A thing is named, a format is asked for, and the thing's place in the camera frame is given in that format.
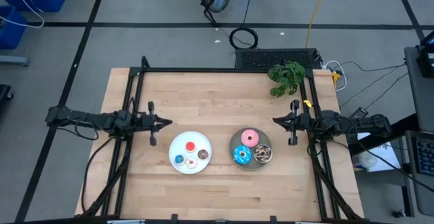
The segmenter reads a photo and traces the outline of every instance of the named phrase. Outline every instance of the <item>donut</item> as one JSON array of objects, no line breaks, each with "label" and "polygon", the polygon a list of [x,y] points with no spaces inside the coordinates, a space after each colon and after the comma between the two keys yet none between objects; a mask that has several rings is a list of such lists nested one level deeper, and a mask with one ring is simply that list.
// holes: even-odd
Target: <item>donut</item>
[{"label": "donut", "polygon": [[208,151],[206,151],[205,149],[199,150],[199,153],[197,153],[197,157],[201,160],[205,160],[206,158],[208,158]]},{"label": "donut", "polygon": [[189,153],[192,153],[196,150],[196,145],[194,142],[188,142],[185,144],[185,150]]},{"label": "donut", "polygon": [[253,129],[247,129],[241,134],[241,142],[247,147],[255,147],[259,142],[259,135]]},{"label": "donut", "polygon": [[265,164],[273,157],[273,150],[268,145],[258,145],[253,150],[253,156],[257,162]]},{"label": "donut", "polygon": [[175,157],[175,164],[181,166],[185,163],[185,157],[183,155],[177,155]]},{"label": "donut", "polygon": [[186,159],[185,164],[187,165],[187,168],[194,169],[197,166],[197,160],[190,157]]},{"label": "donut", "polygon": [[247,146],[237,146],[233,151],[233,160],[237,164],[248,164],[252,159],[252,152]]}]

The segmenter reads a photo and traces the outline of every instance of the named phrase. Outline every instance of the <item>gray floor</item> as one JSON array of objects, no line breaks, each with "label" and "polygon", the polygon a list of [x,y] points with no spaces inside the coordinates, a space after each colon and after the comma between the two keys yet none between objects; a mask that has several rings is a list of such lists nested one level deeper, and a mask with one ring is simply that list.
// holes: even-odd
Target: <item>gray floor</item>
[{"label": "gray floor", "polygon": [[[216,15],[217,21],[241,22],[247,1],[231,1],[226,10]],[[408,1],[419,24],[434,25],[430,0]],[[48,22],[87,22],[94,2],[66,0],[59,13],[45,13],[43,17]],[[307,24],[315,2],[251,0],[246,22]],[[102,0],[95,21],[206,23],[202,11],[199,0]],[[24,15],[30,21],[37,21],[30,13]],[[315,23],[412,24],[401,0],[323,0]],[[84,30],[79,27],[27,29],[16,50],[0,50],[0,55],[27,56],[31,62],[29,67],[0,66],[0,83],[12,85],[15,94],[0,120],[0,223],[15,219],[47,134],[43,122],[47,108],[58,103]],[[302,48],[307,34],[306,29],[255,31],[260,37],[260,48]],[[313,29],[310,47],[320,50],[325,61],[351,60],[374,69],[403,63],[403,49],[417,43],[414,30]],[[146,55],[153,67],[233,67],[235,60],[227,36],[212,28],[94,27],[67,106],[99,112],[110,69],[137,66],[142,55]],[[363,73],[352,64],[344,69],[349,83],[338,93],[340,103],[387,72]],[[405,67],[397,69],[344,106],[342,114],[350,115],[356,108],[367,106],[405,72]],[[400,80],[369,112],[382,113],[391,122],[413,113],[408,78]],[[27,221],[73,215],[89,152],[88,142],[56,133]],[[434,222],[433,218],[421,214],[416,218],[394,219],[390,212],[402,208],[400,189],[367,179],[358,179],[358,183],[368,218],[395,223]]]}]

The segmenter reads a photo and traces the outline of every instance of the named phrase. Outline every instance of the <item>wooden tabletop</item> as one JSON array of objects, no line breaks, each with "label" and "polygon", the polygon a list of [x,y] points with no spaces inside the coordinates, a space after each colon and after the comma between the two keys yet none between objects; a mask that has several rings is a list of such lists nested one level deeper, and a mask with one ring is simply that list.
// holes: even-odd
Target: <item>wooden tabletop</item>
[{"label": "wooden tabletop", "polygon": [[[128,69],[112,69],[103,112],[121,109],[127,74]],[[330,72],[314,74],[321,109],[339,111]],[[158,116],[174,123],[157,134],[156,147],[149,144],[149,132],[135,133],[121,218],[170,219],[178,214],[190,220],[266,221],[275,215],[279,221],[320,221],[307,135],[299,132],[298,145],[288,146],[290,133],[271,119],[288,114],[300,93],[273,98],[269,90],[274,85],[267,74],[258,73],[146,73],[139,111],[147,111],[151,100]],[[273,146],[273,159],[257,171],[238,167],[228,154],[232,135],[246,127],[265,132]],[[212,145],[211,162],[198,174],[181,174],[169,162],[170,143],[185,131],[204,134]],[[91,153],[106,139],[102,135],[95,141]],[[344,136],[335,141],[346,143]],[[106,184],[113,145],[100,151],[90,166],[86,207]],[[334,143],[328,149],[336,188],[363,216],[348,149]],[[77,214],[81,212],[78,205]]]}]

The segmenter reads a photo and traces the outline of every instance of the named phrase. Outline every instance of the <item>pink frosted donut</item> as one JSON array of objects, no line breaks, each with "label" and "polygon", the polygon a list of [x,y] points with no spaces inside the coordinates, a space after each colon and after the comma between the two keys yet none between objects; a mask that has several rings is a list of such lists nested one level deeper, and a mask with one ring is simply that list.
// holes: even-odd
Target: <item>pink frosted donut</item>
[{"label": "pink frosted donut", "polygon": [[241,142],[247,147],[255,147],[259,142],[259,135],[255,130],[247,129],[241,134]]}]

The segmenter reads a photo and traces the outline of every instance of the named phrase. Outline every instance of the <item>potted plant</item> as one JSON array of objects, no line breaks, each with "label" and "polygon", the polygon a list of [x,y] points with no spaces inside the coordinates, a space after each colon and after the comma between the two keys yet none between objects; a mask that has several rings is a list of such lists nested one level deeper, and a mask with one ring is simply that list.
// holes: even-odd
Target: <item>potted plant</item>
[{"label": "potted plant", "polygon": [[283,96],[285,91],[289,89],[288,94],[293,95],[297,92],[298,84],[300,84],[305,76],[303,66],[297,62],[283,61],[282,64],[276,64],[268,72],[268,77],[279,84],[276,88],[271,88],[270,95],[277,98]]}]

